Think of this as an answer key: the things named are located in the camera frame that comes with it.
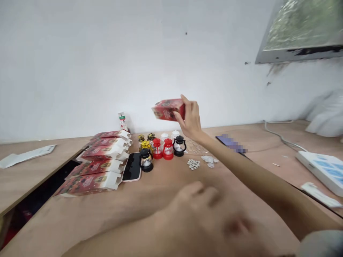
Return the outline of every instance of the black phone screen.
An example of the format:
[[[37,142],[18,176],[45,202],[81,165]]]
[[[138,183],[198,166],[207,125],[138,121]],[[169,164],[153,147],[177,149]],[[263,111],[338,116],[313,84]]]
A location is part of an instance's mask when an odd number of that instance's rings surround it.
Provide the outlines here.
[[[139,178],[141,173],[139,156],[140,153],[131,153],[129,155],[123,174],[123,181],[136,180]]]

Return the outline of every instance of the small cardboard box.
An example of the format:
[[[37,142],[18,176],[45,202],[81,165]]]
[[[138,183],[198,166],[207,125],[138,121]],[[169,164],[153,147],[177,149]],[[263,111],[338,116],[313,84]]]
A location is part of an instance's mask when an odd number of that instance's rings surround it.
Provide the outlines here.
[[[112,146],[92,146],[77,157],[81,162],[119,160],[125,161],[129,157],[129,147],[121,148],[117,145]]]
[[[110,131],[110,132],[103,132],[100,138],[122,138],[122,139],[129,139],[131,134],[126,130],[117,130],[117,131]]]
[[[101,172],[116,172],[120,174],[123,172],[123,170],[123,162],[118,160],[87,162],[76,166],[65,178],[65,180]]]
[[[185,104],[182,99],[162,100],[151,108],[155,117],[160,120],[177,121],[174,111],[181,114],[182,119],[185,119]]]
[[[94,143],[99,142],[101,139],[104,138],[121,138],[125,140],[125,142],[131,146],[132,140],[130,139],[131,134],[125,130],[118,130],[118,131],[110,131],[110,132],[101,132],[96,134],[90,141],[84,146],[87,148],[89,146],[94,145]]]
[[[123,180],[121,174],[102,172],[66,180],[55,195],[74,197],[116,190]]]
[[[113,145],[119,146],[121,148],[125,148],[129,146],[129,144],[122,138],[99,138],[92,144],[92,146],[113,146]]]

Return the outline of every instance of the white paper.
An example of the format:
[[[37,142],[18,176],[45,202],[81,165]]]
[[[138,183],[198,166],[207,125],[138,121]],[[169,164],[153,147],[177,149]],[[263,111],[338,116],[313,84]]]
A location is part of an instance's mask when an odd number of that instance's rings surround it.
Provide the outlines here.
[[[42,148],[38,148],[36,150],[32,150],[32,151],[22,153],[19,155],[12,153],[0,161],[0,168],[5,169],[17,163],[27,161],[27,160],[30,160],[39,156],[47,155],[54,150],[55,146],[56,145],[44,146]]]
[[[320,200],[322,203],[329,206],[330,208],[343,207],[343,205],[340,202],[323,194],[313,183],[307,182],[303,184],[301,188],[308,192],[310,195]]]

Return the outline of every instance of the small bottle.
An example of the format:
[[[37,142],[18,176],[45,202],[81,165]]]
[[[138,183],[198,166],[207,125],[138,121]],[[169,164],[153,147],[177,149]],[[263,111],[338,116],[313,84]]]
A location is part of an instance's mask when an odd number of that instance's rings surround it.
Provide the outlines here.
[[[130,133],[130,130],[128,128],[128,125],[125,122],[125,115],[123,112],[118,113],[119,119],[120,119],[120,129],[121,130],[126,130],[127,132]]]
[[[142,150],[142,142],[143,141],[145,141],[145,139],[144,139],[144,135],[143,134],[140,134],[139,136],[138,136],[138,142],[139,142],[139,151],[141,151]]]
[[[163,158],[165,158],[166,160],[171,160],[174,157],[173,150],[173,142],[170,138],[167,138],[164,141]]]
[[[174,131],[172,132],[172,134],[171,134],[170,139],[171,139],[172,141],[174,141],[174,139],[175,139],[177,136],[179,136],[179,135],[180,135],[180,132],[177,131],[177,130],[174,130]]]
[[[156,138],[156,137],[155,137],[155,134],[154,134],[154,133],[150,133],[150,134],[148,135],[148,141],[149,141],[149,144],[151,145],[153,151],[155,150],[154,142],[153,142],[155,138]]]
[[[167,133],[163,133],[160,137],[161,145],[164,145],[164,141],[169,137]]]

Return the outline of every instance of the skin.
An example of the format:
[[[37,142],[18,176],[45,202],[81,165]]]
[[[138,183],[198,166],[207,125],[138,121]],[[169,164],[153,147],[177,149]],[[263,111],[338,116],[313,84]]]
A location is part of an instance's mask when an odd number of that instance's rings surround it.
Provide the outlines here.
[[[314,205],[304,194],[283,179],[229,150],[202,131],[199,105],[181,95],[186,105],[186,117],[175,116],[185,136],[204,146],[251,191],[264,200],[285,221],[301,241],[306,235],[320,230],[341,230],[342,226]]]
[[[314,231],[342,229],[282,179],[203,132],[197,102],[181,97],[185,120],[174,114],[184,135],[208,149],[271,206],[299,240]],[[181,189],[166,208],[82,241],[63,256],[269,257],[263,234],[264,227],[248,217],[232,194],[195,182]]]

